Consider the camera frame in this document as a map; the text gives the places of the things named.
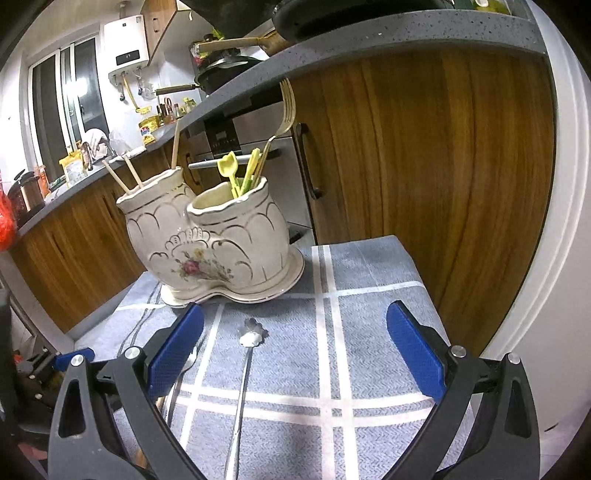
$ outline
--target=speckled countertop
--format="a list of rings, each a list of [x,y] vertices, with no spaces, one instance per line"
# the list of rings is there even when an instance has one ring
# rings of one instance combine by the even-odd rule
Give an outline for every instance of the speckled countertop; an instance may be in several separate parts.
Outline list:
[[[279,52],[234,78],[181,118],[180,127],[184,130],[213,113],[231,107],[233,102],[278,83],[284,77],[294,77],[329,62],[370,56],[396,48],[470,43],[545,56],[546,47],[529,7],[525,2],[515,4],[520,8],[520,17],[474,10],[427,10],[374,18],[319,35]],[[174,124],[160,128],[157,131],[158,140],[146,150],[154,151],[162,147],[172,139],[174,129]],[[123,164],[117,162],[113,168]],[[19,230],[19,236],[25,235],[50,212],[106,173],[98,171],[68,189],[29,220]]]

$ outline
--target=red plastic bag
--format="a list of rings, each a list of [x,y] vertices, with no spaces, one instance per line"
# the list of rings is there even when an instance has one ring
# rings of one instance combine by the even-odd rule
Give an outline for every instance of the red plastic bag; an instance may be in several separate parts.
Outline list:
[[[12,216],[12,205],[3,190],[0,189],[0,251],[10,248],[17,234],[17,223]]]

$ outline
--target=table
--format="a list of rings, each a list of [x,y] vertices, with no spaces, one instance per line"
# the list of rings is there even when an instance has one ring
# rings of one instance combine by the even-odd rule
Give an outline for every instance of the table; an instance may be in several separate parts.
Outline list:
[[[386,309],[400,299],[448,341],[398,239],[323,245],[303,254],[301,280],[281,297],[255,305],[217,297],[202,305],[206,328],[171,429],[210,479],[223,475],[245,353],[238,329],[249,316],[269,338],[254,351],[240,479],[381,479],[433,406],[386,330]],[[162,304],[160,287],[144,273],[113,315],[76,346],[90,346],[103,360],[143,345],[176,318]],[[116,421],[134,458],[137,444],[122,410]],[[457,459],[472,423],[468,409],[442,466]]]

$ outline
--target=bottle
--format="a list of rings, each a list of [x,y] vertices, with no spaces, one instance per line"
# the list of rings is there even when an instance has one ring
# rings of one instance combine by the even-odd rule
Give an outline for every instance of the bottle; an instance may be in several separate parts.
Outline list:
[[[502,0],[474,0],[474,7],[481,12],[494,12],[498,14],[511,15],[506,3]]]

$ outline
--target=frying pan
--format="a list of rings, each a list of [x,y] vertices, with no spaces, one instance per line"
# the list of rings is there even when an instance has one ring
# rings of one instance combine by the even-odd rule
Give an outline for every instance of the frying pan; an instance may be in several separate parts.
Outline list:
[[[272,19],[284,39],[299,42],[370,18],[445,8],[453,0],[281,0]]]
[[[370,18],[396,13],[454,8],[453,0],[282,0],[272,12],[274,30],[198,44],[200,53],[260,46],[269,56],[321,33]]]

